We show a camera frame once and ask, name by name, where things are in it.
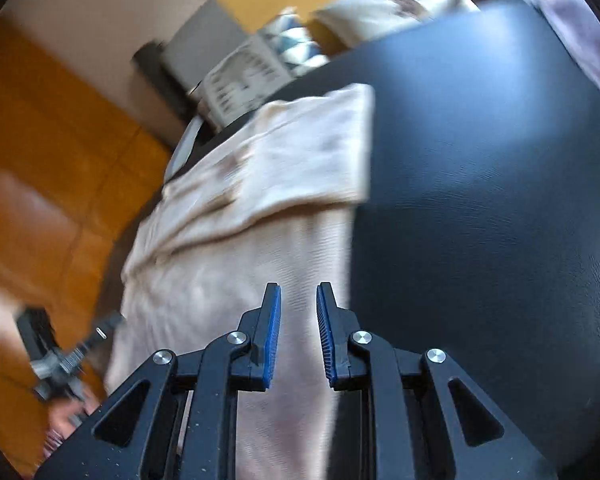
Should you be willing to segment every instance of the folded cloth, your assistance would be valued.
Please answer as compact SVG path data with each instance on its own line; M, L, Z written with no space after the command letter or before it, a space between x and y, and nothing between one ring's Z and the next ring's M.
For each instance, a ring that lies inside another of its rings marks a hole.
M109 391L152 352L204 348L282 286L272 385L238 396L243 479L325 476L336 397L324 377L315 287L347 304L354 207L368 191L371 87L273 102L163 190L123 271Z
M552 29L600 89L600 21L585 0L538 0Z

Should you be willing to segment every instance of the white blanket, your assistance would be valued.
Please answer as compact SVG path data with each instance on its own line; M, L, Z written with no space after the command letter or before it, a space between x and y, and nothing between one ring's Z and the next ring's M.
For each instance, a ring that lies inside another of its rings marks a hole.
M315 287L347 306L354 206L366 198L369 86L262 107L164 188L123 271L124 324L106 377L119 386L160 348L204 348L282 286L276 369L241 393L237 478L324 477L336 397L324 376Z

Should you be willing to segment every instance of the wooden floor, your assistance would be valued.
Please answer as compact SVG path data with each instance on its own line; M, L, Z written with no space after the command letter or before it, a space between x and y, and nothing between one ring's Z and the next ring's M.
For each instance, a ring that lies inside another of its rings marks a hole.
M169 154L56 60L0 21L0 448L40 460L46 409L13 316L46 307L68 348L90 329L113 241L161 184ZM103 394L93 372L88 382Z

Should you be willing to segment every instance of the metal screw head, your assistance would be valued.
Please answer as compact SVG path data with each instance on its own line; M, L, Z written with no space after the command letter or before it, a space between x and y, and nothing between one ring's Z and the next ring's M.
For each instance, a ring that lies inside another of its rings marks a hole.
M154 363L156 363L157 365L165 365L167 363L170 363L172 358L173 356L168 350L158 350L154 354Z
M427 352L427 359L432 363L443 363L446 359L446 354L440 348L432 348Z
M241 345L247 341L247 335L244 332L231 332L226 340L232 345Z
M354 332L351 336L353 341L360 345L366 345L367 343L369 343L369 341L371 341L371 337L371 334L369 332L366 332L365 330L358 330L357 332Z

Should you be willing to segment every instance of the patterned pillow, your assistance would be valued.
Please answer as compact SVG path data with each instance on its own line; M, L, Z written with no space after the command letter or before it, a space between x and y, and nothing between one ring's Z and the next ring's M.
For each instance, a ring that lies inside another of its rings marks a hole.
M309 31L301 25L294 7L283 9L258 33L293 77L300 77L329 62Z
M478 8L471 0L336 0L316 17L353 48L453 10Z

